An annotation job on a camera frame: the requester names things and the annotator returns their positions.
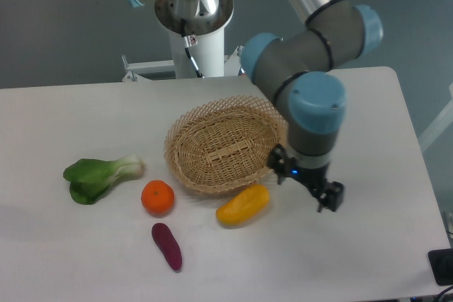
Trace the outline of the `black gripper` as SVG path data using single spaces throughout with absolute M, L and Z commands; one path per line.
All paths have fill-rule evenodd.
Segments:
M 305 186 L 318 201 L 318 213 L 324 209 L 337 212 L 345 196 L 343 183 L 327 180 L 329 165 L 330 161 L 321 165 L 302 165 L 297 158 L 288 158 L 282 144 L 277 144 L 267 159 L 267 167 L 277 176 L 277 184 L 281 185 L 289 177 Z

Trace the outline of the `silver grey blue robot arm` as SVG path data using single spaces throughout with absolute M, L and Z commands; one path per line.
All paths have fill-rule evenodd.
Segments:
M 152 4 L 167 30 L 179 79 L 219 77 L 224 72 L 224 29 L 232 0 L 128 0 Z M 289 125 L 288 146 L 276 146 L 268 166 L 278 180 L 291 178 L 317 199 L 319 209 L 335 211 L 345 188 L 327 180 L 331 151 L 346 109 L 335 67 L 375 49 L 382 40 L 378 14 L 347 0 L 289 0 L 305 31 L 284 40 L 271 33 L 251 38 L 240 69 Z

